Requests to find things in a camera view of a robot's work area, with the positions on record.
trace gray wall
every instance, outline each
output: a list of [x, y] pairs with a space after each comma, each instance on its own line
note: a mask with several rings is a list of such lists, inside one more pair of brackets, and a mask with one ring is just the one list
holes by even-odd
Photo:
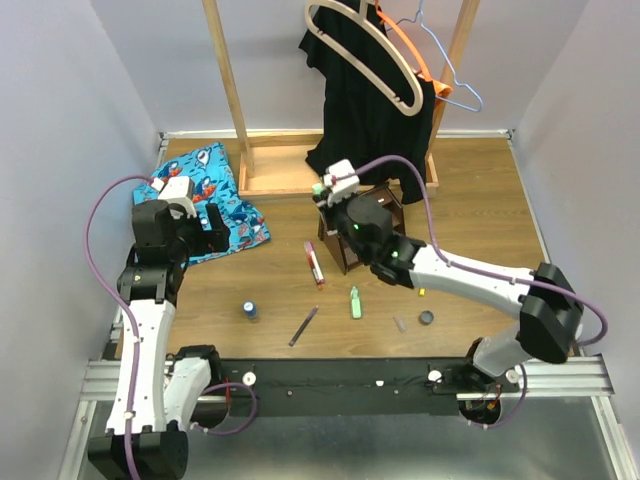
[[[232, 128], [200, 0], [91, 0], [153, 121], [163, 131]], [[322, 127], [324, 79], [297, 49], [303, 0], [218, 0], [248, 128]], [[427, 24], [448, 44], [460, 1], [429, 0]], [[586, 0], [481, 2], [460, 71], [485, 100], [481, 114], [451, 108], [447, 129], [512, 128], [533, 97]], [[418, 0], [382, 0], [392, 18]], [[434, 76], [442, 59], [419, 27], [406, 32]], [[470, 96], [461, 94], [461, 101]]]
[[[602, 351], [640, 460], [640, 4], [591, 0], [516, 131], [552, 259], [609, 315]], [[588, 331], [596, 320], [587, 318]]]
[[[0, 478], [47, 480], [115, 313], [82, 253], [89, 204], [106, 183], [150, 173], [157, 134], [88, 0], [0, 2], [0, 44]], [[125, 187], [96, 218], [110, 281], [129, 208]]]

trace green marker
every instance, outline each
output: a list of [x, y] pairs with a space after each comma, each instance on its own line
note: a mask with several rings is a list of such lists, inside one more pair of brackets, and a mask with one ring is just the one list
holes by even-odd
[[360, 294], [358, 287], [351, 287], [351, 317], [362, 318], [362, 305], [360, 304]]

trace blue fabric with cartoon print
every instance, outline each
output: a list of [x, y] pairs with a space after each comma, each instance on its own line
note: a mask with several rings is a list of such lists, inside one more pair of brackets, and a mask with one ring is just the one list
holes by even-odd
[[[153, 172], [165, 183], [169, 178], [188, 175], [193, 180], [193, 204], [198, 211], [205, 230], [211, 230], [205, 206], [215, 203], [224, 223], [229, 227], [229, 250], [202, 257], [191, 257], [189, 265], [202, 263], [213, 258], [255, 247], [271, 239], [264, 217], [249, 202], [240, 200], [227, 160], [227, 151], [219, 142], [194, 150], [169, 160]], [[133, 191], [133, 202], [142, 203], [155, 199], [158, 192], [148, 185], [141, 185]]]

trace wooden clothes rack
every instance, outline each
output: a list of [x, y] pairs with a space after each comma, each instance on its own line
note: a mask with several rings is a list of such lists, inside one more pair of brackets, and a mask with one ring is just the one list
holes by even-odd
[[[460, 66], [479, 4], [480, 0], [463, 0], [460, 6], [458, 20], [448, 50], [449, 59], [455, 69]], [[304, 158], [307, 151], [314, 148], [322, 138], [322, 131], [281, 131], [267, 135], [251, 135], [247, 132], [222, 30], [217, 0], [202, 0], [202, 5], [238, 138], [240, 151], [239, 195], [244, 198], [256, 198], [311, 194], [311, 186], [318, 182], [318, 175], [304, 162]], [[446, 62], [440, 81], [447, 85], [453, 81], [453, 72]], [[429, 150], [425, 158], [429, 196], [435, 196], [439, 186], [431, 150], [440, 128], [445, 107], [445, 102], [437, 102], [433, 113], [433, 128]]]

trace black clothing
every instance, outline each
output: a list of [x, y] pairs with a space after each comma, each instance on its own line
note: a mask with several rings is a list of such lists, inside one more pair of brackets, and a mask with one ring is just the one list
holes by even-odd
[[[359, 0], [340, 1], [355, 11], [359, 9]], [[368, 7], [367, 18], [385, 33], [375, 7]], [[324, 7], [318, 8], [314, 23], [367, 65], [408, 105], [413, 103], [411, 88], [399, 67], [360, 26]], [[307, 53], [307, 65], [317, 68], [326, 78], [324, 136], [316, 148], [308, 152], [309, 166], [322, 175], [331, 164], [345, 158], [358, 168], [382, 155], [396, 154], [411, 161], [426, 182], [425, 155], [435, 106], [433, 82], [418, 78], [424, 98], [422, 109], [407, 117], [362, 73], [312, 33], [306, 32], [299, 48]], [[360, 176], [360, 183], [376, 185], [389, 178], [400, 180], [402, 203], [414, 203], [422, 198], [415, 177], [398, 162], [367, 172]]]

